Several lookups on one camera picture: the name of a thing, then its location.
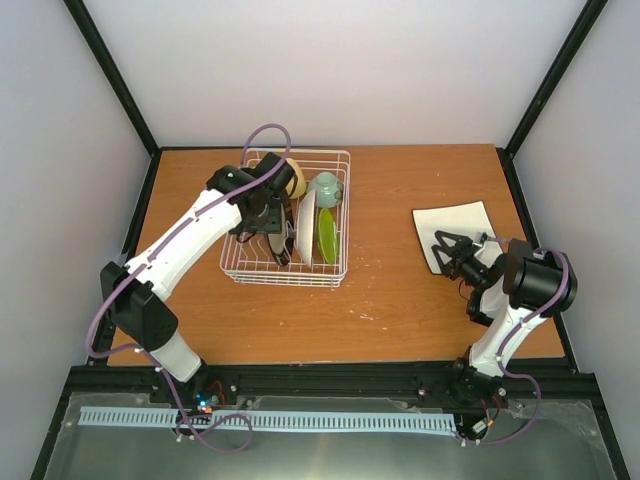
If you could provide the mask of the white square plate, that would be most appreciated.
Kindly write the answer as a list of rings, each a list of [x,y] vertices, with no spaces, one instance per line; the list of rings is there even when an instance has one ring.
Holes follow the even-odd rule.
[[[482,201],[412,211],[414,226],[430,272],[440,275],[432,246],[437,244],[435,232],[441,230],[478,240],[481,234],[495,238],[495,231]]]

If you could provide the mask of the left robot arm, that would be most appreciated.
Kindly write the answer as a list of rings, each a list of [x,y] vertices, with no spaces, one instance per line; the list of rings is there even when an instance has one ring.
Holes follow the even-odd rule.
[[[295,176],[287,160],[273,152],[253,167],[224,166],[149,248],[101,272],[105,313],[174,378],[172,388],[186,402],[206,395],[208,378],[166,302],[182,277],[226,235],[287,232],[292,226],[287,187]]]

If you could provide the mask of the white wire dish rack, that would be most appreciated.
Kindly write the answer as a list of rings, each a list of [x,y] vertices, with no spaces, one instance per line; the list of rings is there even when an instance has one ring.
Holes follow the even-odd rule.
[[[348,268],[351,154],[293,149],[290,157],[296,176],[278,231],[227,236],[220,267],[241,284],[335,289]]]

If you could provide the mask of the lime green plate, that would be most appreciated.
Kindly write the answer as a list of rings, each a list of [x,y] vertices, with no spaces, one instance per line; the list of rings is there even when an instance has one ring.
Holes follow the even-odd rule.
[[[331,211],[327,208],[319,210],[317,219],[317,239],[320,253],[327,264],[334,265],[338,261],[337,226]]]

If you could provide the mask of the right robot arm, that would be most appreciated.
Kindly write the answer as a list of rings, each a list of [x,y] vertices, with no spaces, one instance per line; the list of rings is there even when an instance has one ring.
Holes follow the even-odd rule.
[[[459,405],[491,401],[499,395],[502,378],[514,375],[509,361],[530,333],[574,302],[578,281],[566,253],[538,248],[512,239],[491,265],[479,259],[494,239],[437,230],[431,250],[439,272],[472,288],[467,301],[469,319],[487,328],[484,335],[457,358],[446,392]]]

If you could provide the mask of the black round plate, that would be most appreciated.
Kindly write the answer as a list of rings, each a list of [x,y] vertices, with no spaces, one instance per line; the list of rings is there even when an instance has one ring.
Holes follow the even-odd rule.
[[[271,256],[278,267],[285,267],[290,263],[295,240],[293,210],[289,200],[282,204],[282,213],[282,232],[266,235]]]

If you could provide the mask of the orange rimmed floral plate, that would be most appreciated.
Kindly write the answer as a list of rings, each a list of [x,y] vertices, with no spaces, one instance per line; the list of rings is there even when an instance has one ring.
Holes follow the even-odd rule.
[[[295,249],[304,265],[313,263],[313,237],[316,211],[316,190],[307,192],[298,205]]]

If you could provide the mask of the yellow mug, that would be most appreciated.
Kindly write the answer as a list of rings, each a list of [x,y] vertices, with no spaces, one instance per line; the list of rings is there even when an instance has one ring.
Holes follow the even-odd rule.
[[[304,172],[300,167],[300,165],[298,164],[298,162],[295,159],[290,157],[286,159],[286,162],[289,166],[292,167],[294,171],[292,179],[289,181],[288,185],[286,186],[286,193],[290,199],[295,200],[305,194],[307,183],[304,176]]]

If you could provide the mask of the light green floral bowl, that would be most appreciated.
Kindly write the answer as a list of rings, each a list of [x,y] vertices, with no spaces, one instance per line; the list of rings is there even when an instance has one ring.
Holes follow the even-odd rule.
[[[344,184],[333,173],[325,171],[317,174],[308,184],[307,192],[315,193],[317,208],[333,208],[343,200]]]

